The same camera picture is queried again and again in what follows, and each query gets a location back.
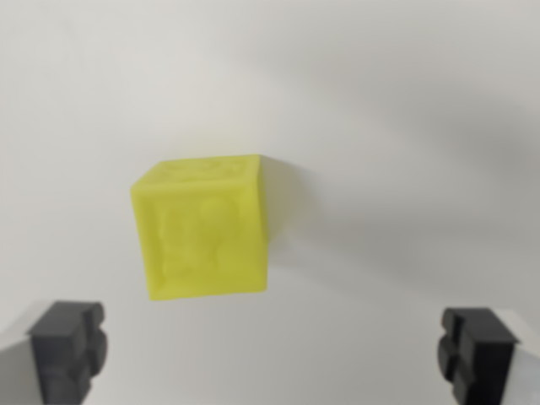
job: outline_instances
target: white wall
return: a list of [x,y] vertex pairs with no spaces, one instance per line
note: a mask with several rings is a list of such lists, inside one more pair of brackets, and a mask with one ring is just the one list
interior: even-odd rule
[[[452,404],[447,305],[532,325],[533,1],[0,3],[0,324],[102,300],[88,405]],[[261,153],[269,290],[149,302],[129,186]]]

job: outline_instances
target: translucent yellow cube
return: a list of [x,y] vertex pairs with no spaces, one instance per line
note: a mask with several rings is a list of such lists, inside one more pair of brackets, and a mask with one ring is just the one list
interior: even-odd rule
[[132,203],[151,300],[266,289],[258,155],[158,163]]

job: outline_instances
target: white background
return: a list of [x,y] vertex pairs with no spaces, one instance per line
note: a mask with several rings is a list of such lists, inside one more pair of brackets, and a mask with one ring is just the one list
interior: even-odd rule
[[[0,325],[101,300],[86,402],[433,405],[440,314],[540,325],[534,1],[0,2]],[[147,299],[130,185],[267,156],[269,289]]]

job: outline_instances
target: yellow cube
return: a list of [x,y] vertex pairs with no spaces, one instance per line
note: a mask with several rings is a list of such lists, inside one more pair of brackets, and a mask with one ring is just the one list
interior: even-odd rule
[[151,300],[266,289],[260,156],[158,163],[132,203]]

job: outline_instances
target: cube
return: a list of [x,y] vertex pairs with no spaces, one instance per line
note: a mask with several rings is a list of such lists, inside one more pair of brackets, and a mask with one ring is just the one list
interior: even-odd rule
[[266,289],[260,156],[158,163],[132,205],[151,300]]

